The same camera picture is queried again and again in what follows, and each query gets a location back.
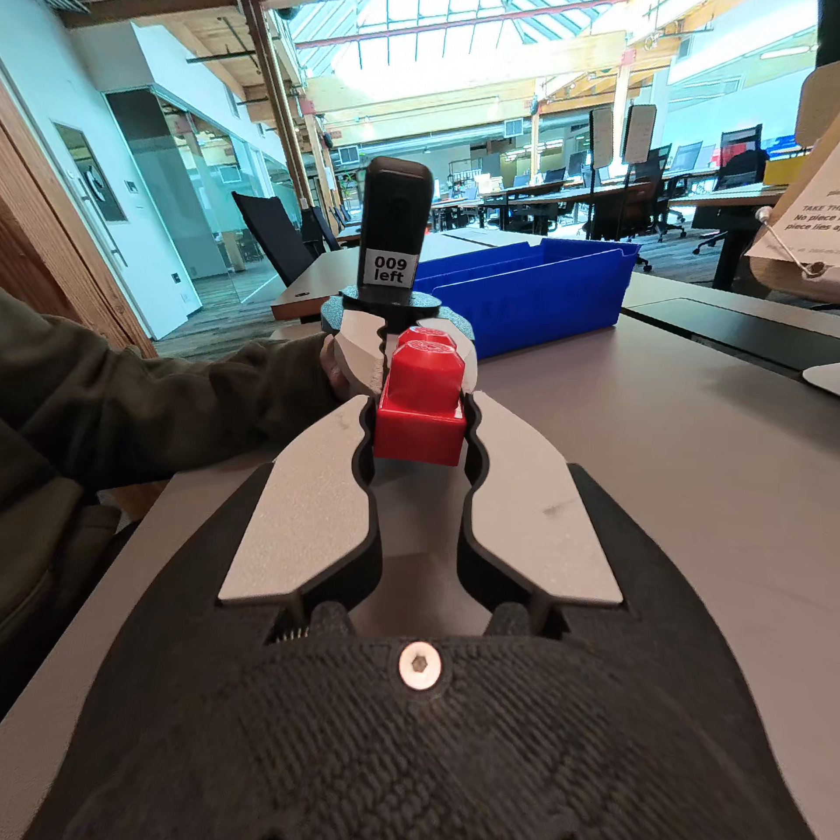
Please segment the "person's left hand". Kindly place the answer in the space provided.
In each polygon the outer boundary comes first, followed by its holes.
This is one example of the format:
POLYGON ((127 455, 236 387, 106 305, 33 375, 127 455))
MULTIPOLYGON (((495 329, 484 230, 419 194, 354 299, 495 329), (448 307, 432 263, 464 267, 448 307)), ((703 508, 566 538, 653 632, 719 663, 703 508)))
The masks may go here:
POLYGON ((331 334, 324 338, 319 360, 334 397, 340 403, 347 402, 350 399, 350 383, 335 354, 335 339, 331 334))

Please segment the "person's left forearm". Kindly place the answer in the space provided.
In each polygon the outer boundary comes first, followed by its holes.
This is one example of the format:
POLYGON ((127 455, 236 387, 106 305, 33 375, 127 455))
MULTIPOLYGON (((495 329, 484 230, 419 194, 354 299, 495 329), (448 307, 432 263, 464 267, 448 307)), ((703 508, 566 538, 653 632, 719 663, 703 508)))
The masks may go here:
POLYGON ((287 445, 330 413, 325 336, 249 343, 214 363, 146 360, 2 291, 2 423, 90 490, 162 480, 287 445))

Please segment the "person's torso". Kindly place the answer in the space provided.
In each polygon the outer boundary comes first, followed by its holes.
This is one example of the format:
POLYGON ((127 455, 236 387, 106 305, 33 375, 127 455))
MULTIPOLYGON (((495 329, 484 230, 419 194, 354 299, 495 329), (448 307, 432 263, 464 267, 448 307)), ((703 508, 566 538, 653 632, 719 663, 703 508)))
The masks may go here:
POLYGON ((1 716, 137 528, 1 424, 1 716))

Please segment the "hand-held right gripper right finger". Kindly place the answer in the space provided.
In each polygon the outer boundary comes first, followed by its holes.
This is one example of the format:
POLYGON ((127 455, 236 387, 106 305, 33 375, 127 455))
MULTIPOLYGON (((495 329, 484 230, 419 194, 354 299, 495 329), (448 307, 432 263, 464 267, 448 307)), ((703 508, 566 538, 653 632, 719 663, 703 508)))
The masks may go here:
POLYGON ((456 570, 489 612, 618 607, 623 594, 571 469, 535 428, 483 391, 465 397, 465 494, 456 570))

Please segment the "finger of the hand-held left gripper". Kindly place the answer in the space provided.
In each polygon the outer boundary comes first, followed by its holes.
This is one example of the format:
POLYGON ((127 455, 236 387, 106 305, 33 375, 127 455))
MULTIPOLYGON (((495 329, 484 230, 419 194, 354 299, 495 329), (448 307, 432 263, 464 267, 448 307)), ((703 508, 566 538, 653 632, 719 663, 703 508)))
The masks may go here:
POLYGON ((478 380, 478 362, 471 327, 469 325, 459 326, 446 318, 420 319, 417 324, 423 328, 445 332, 455 341, 458 355, 465 363, 461 391, 463 394, 472 393, 476 389, 478 380))
POLYGON ((333 346, 335 359, 353 394, 380 398, 385 381, 383 318, 362 310, 344 310, 333 346))

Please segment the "blue storage bin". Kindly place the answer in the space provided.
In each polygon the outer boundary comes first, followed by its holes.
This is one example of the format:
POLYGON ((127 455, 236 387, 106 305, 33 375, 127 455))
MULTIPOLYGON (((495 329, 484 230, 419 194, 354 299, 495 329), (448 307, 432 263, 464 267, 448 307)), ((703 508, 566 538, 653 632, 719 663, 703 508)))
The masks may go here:
POLYGON ((415 289, 471 325, 479 360, 616 325, 639 246, 544 238, 420 263, 415 289))

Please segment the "red building block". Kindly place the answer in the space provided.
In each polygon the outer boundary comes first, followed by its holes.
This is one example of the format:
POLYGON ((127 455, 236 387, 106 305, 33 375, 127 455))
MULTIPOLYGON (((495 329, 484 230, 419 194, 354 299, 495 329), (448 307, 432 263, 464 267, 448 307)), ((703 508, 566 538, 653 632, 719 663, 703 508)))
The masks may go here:
POLYGON ((466 435, 466 363, 441 329, 412 326, 393 352, 376 409, 374 456, 455 467, 466 435))

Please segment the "wooden sign board with paper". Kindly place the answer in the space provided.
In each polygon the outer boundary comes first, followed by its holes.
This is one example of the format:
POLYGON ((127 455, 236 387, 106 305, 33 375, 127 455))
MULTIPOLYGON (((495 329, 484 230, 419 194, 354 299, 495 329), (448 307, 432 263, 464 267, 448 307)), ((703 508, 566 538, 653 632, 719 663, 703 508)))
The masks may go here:
POLYGON ((839 63, 805 79, 794 139, 805 154, 775 206, 756 213, 747 252, 759 284, 830 306, 839 303, 839 63))

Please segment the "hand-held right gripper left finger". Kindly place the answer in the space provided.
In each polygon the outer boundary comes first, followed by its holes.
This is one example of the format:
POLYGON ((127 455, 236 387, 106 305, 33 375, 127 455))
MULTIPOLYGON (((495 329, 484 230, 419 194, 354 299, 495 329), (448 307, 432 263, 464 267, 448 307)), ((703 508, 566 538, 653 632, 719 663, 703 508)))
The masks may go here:
POLYGON ((375 401, 357 395, 276 457, 217 595, 226 606, 276 603, 350 611, 382 577, 371 493, 375 401))

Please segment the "grey panel on pole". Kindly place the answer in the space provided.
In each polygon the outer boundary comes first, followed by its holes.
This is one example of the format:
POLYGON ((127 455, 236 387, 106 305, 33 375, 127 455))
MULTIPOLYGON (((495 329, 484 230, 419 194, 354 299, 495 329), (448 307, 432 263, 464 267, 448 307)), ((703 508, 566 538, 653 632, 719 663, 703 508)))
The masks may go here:
POLYGON ((591 167, 595 170, 609 166, 614 158, 613 106, 601 106, 590 111, 591 167))
POLYGON ((657 106, 654 103, 634 104, 626 113, 622 144, 622 163, 645 163, 651 148, 657 106))

